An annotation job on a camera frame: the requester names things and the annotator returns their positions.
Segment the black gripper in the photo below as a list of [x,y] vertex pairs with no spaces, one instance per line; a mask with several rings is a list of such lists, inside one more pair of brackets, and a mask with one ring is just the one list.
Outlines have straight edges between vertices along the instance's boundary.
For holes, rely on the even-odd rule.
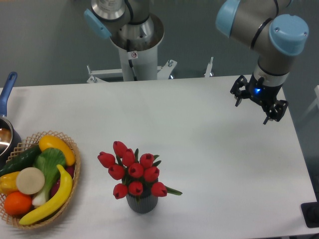
[[288,101],[277,100],[277,94],[282,84],[277,86],[266,86],[266,77],[252,74],[250,81],[241,75],[234,82],[230,93],[236,99],[235,106],[238,107],[243,99],[250,99],[259,104],[266,113],[263,124],[268,121],[279,122],[288,108]]

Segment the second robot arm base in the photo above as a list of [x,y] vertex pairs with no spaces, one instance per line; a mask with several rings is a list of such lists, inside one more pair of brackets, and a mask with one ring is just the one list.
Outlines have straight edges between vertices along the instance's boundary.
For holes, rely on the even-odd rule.
[[97,36],[128,52],[149,50],[164,37],[163,23],[150,12],[149,0],[92,0],[84,18]]

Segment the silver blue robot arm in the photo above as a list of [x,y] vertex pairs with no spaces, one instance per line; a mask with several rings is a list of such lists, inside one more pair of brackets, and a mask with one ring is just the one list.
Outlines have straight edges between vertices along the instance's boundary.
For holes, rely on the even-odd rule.
[[216,17],[216,28],[259,54],[251,78],[241,75],[230,93],[239,106],[243,99],[258,104],[266,118],[280,121],[289,103],[277,94],[309,35],[307,23],[296,15],[283,14],[290,0],[227,0]]

